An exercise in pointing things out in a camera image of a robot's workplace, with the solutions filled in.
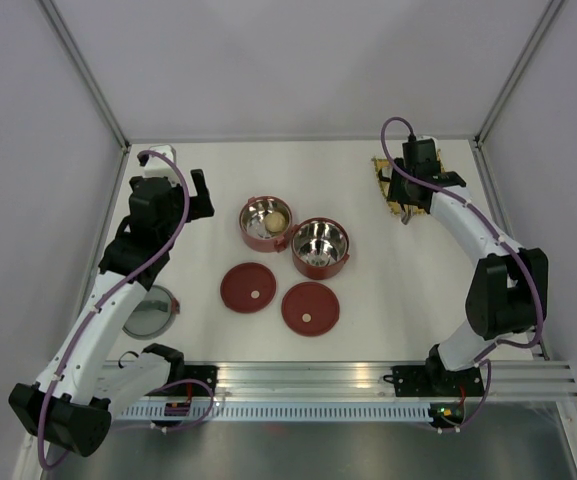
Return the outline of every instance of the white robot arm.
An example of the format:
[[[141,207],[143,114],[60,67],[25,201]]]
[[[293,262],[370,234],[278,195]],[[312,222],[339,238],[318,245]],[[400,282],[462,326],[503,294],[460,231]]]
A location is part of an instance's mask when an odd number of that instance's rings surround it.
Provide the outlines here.
[[[189,197],[172,147],[152,147],[139,161],[144,175],[130,179],[130,215],[104,251],[83,311],[34,384],[17,384],[8,399],[28,433],[81,456],[99,447],[128,406],[184,375],[183,354],[158,344],[119,372],[107,378],[102,373],[120,330],[168,262],[183,224],[214,215],[203,172],[191,171],[197,195]]]
[[[392,121],[410,130],[403,158],[393,159],[386,146],[385,131]],[[539,341],[546,315],[548,259],[538,248],[523,248],[476,208],[463,179],[442,171],[434,141],[417,140],[406,120],[386,121],[381,141],[392,166],[388,200],[399,203],[402,211],[414,206],[436,218],[475,266],[465,301],[466,321],[435,345],[426,360],[430,382],[441,394],[442,382],[455,383],[451,372],[471,369],[498,344],[529,348]],[[537,334],[528,344],[508,340],[532,327]]]

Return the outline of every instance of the purple cable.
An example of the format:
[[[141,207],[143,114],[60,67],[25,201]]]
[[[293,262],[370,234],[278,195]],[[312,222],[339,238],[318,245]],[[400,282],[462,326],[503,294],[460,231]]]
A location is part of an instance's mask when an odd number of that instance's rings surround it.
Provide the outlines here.
[[[180,430],[188,430],[189,428],[192,428],[195,425],[198,425],[201,422],[203,422],[206,419],[206,417],[208,415],[210,415],[210,412],[212,412],[212,408],[215,404],[214,392],[206,383],[202,382],[201,380],[195,380],[194,378],[186,378],[184,380],[177,380],[176,382],[171,382],[168,385],[164,385],[163,387],[160,387],[160,388],[153,390],[152,392],[148,393],[148,395],[152,395],[153,393],[167,390],[171,387],[176,387],[177,385],[186,385],[189,383],[194,384],[194,385],[199,385],[201,388],[203,388],[206,391],[206,393],[210,397],[210,405],[208,405],[208,408],[206,409],[206,411],[204,413],[202,413],[201,416],[199,418],[197,418],[196,420],[193,420],[190,423],[183,423],[181,425],[177,425],[176,427],[166,427],[166,432],[178,432]],[[116,428],[113,430],[113,432],[120,432],[123,430],[133,430],[133,429],[141,429],[141,428],[152,428],[152,427],[149,424],[127,425],[125,427]]]
[[[481,396],[481,400],[479,400],[479,403],[475,407],[475,410],[470,414],[470,416],[466,418],[459,426],[442,428],[441,429],[442,433],[443,432],[457,433],[457,428],[461,430],[462,428],[466,427],[470,422],[472,422],[475,419],[477,415],[479,415],[479,412],[481,412],[481,407],[483,407],[484,403],[486,403],[486,399],[488,398],[488,394],[490,393],[490,385],[492,384],[492,363],[490,362],[490,360],[485,359],[481,362],[481,365],[485,365],[486,370],[488,371],[488,377],[486,378],[486,386],[484,387],[484,394]],[[419,426],[424,430],[437,431],[436,428],[429,427],[428,425],[419,425]]]
[[[128,282],[134,280],[137,277],[137,275],[139,275],[141,272],[143,272],[152,264],[154,264],[157,260],[159,260],[159,258],[161,258],[162,255],[164,255],[168,250],[170,250],[173,244],[175,243],[175,240],[177,240],[177,237],[181,233],[181,230],[184,228],[186,220],[188,219],[188,213],[190,211],[190,194],[188,191],[188,185],[186,184],[186,179],[184,178],[179,168],[177,168],[177,165],[175,165],[174,162],[166,158],[161,153],[155,152],[154,150],[144,150],[138,154],[138,157],[143,154],[147,154],[152,157],[157,157],[163,160],[166,164],[168,164],[170,168],[172,168],[173,172],[177,175],[177,177],[179,177],[179,183],[181,184],[181,189],[183,190],[184,195],[184,211],[181,215],[181,220],[179,221],[179,225],[177,225],[177,228],[171,235],[170,239],[166,242],[166,244],[163,247],[161,247],[161,249],[150,258],[150,260],[145,262],[143,265],[141,265],[127,277],[117,282],[117,284],[114,287],[112,287],[110,290],[104,293],[99,299],[99,301],[95,304],[95,310],[91,310],[88,313],[88,315],[86,315],[84,320],[81,322],[81,325],[79,325],[79,328],[77,328],[77,331],[70,340],[70,343],[68,343],[68,346],[66,347],[66,350],[64,351],[64,354],[61,357],[59,365],[57,365],[57,369],[55,370],[55,376],[57,378],[60,378],[63,371],[66,369],[68,360],[70,359],[73,351],[75,350],[75,347],[77,346],[79,339],[83,335],[84,330],[86,330],[86,327],[88,327],[93,317],[97,313],[96,310],[100,310],[101,307],[110,299],[110,297],[112,297],[115,293],[117,293],[117,291],[121,287],[126,285]],[[48,388],[46,389],[46,394],[44,395],[44,400],[41,404],[41,411],[39,413],[39,425],[37,428],[37,450],[39,455],[39,464],[41,465],[41,468],[43,468],[44,470],[53,470],[54,468],[58,467],[66,459],[66,456],[69,453],[68,451],[64,452],[53,464],[49,464],[46,460],[46,452],[44,449],[44,438],[46,435],[46,417],[48,414],[48,404],[50,402],[50,399],[52,398],[53,393],[55,392],[55,389],[57,388],[57,383],[58,381],[52,380],[48,385]]]
[[[504,250],[506,250],[512,257],[512,259],[517,263],[517,266],[519,267],[519,270],[521,270],[521,273],[526,279],[526,283],[528,284],[528,288],[530,289],[530,294],[532,296],[532,301],[535,304],[535,313],[537,316],[537,326],[535,328],[535,335],[532,337],[532,340],[530,340],[528,343],[518,343],[513,342],[511,340],[501,339],[498,342],[491,344],[482,353],[480,353],[475,359],[475,361],[479,362],[480,360],[482,360],[486,355],[488,355],[491,351],[493,351],[496,348],[497,344],[510,345],[512,347],[524,348],[524,349],[534,347],[541,340],[541,334],[544,326],[544,312],[541,306],[541,298],[539,297],[539,292],[537,291],[537,285],[535,284],[535,281],[533,280],[532,275],[528,270],[528,267],[519,257],[519,255],[517,255],[517,252],[515,252],[510,247],[510,245],[508,245],[504,241],[500,241],[499,238],[500,235],[495,226],[490,222],[490,220],[488,220],[486,215],[484,215],[483,212],[479,210],[477,207],[475,207],[472,203],[469,203],[465,198],[450,190],[446,190],[445,188],[415,178],[408,172],[404,171],[403,169],[397,166],[395,160],[390,155],[390,152],[388,151],[388,145],[386,144],[386,129],[388,128],[388,125],[390,125],[394,121],[402,122],[404,125],[406,125],[406,127],[408,127],[410,134],[414,135],[412,125],[410,125],[410,122],[408,122],[402,117],[391,117],[384,122],[383,126],[381,127],[381,147],[383,148],[384,154],[386,155],[386,158],[388,159],[388,162],[390,163],[390,166],[393,168],[393,170],[402,177],[404,177],[406,180],[416,183],[417,185],[421,185],[422,187],[426,187],[434,192],[443,193],[444,195],[449,196],[450,198],[461,203],[463,206],[467,207],[472,213],[474,213],[475,216],[477,216],[477,218],[484,224],[486,229],[488,229],[488,231],[492,234],[493,238],[497,242],[499,242],[499,245],[501,245],[501,247]]]

